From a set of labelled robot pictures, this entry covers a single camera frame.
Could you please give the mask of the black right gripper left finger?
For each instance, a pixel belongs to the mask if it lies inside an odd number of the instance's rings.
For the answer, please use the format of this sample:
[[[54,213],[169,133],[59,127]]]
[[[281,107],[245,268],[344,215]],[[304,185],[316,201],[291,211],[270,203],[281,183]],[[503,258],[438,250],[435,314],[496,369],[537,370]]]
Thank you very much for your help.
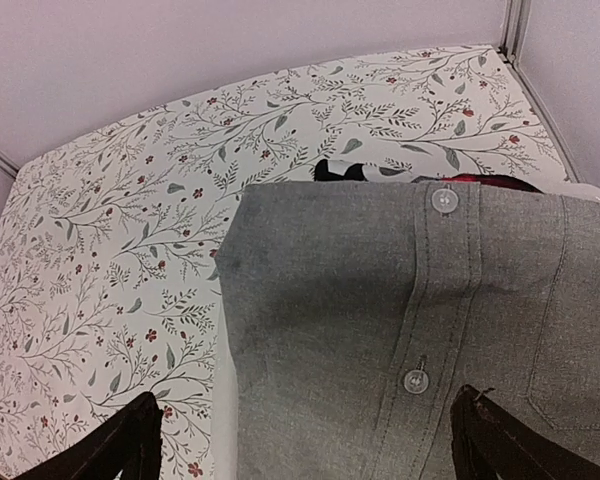
[[[162,410],[144,392],[68,450],[20,480],[157,480],[162,463]]]

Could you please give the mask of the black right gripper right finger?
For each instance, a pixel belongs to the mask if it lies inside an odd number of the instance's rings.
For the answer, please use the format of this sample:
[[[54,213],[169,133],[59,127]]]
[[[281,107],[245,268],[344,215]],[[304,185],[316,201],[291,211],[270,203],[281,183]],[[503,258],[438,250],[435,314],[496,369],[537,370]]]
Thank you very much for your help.
[[[465,384],[450,408],[458,479],[600,479],[600,466],[536,433]]]

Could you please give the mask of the grey long sleeve shirt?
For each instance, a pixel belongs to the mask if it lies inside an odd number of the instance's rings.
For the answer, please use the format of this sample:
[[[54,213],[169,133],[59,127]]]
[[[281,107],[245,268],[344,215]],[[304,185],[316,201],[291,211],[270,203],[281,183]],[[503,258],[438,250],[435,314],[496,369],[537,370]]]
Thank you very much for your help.
[[[600,203],[477,183],[248,188],[215,258],[235,479],[458,479],[465,384],[600,466]]]

